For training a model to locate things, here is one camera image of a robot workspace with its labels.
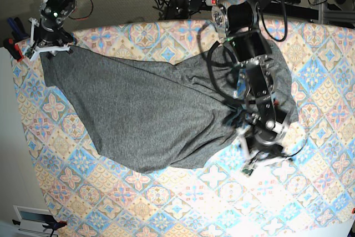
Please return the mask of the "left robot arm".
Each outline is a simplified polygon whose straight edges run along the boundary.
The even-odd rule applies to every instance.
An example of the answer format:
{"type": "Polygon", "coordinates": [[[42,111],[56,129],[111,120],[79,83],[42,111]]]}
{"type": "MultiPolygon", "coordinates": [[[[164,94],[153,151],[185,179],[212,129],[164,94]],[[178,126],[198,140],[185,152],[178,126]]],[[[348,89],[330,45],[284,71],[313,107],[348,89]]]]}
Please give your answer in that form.
{"type": "Polygon", "coordinates": [[[281,60],[275,60],[266,30],[263,8],[271,0],[217,0],[212,20],[219,34],[215,46],[225,46],[231,57],[231,72],[245,83],[244,96],[234,98],[218,85],[212,69],[214,49],[206,57],[207,70],[215,90],[228,104],[240,107],[242,125],[236,141],[245,161],[241,171],[251,175],[257,167],[292,160],[282,141],[297,121],[291,95],[291,76],[281,60]]]}

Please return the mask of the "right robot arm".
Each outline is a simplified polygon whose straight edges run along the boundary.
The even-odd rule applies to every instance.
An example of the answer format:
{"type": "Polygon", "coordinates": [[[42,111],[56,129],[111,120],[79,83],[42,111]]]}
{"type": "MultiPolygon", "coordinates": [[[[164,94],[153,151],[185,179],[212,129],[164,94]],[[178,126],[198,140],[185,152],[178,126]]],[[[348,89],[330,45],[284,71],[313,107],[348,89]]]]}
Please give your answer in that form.
{"type": "Polygon", "coordinates": [[[43,0],[39,19],[29,19],[31,34],[24,56],[32,62],[42,53],[55,56],[59,52],[69,52],[75,38],[63,28],[63,24],[76,7],[77,0],[43,0]]]}

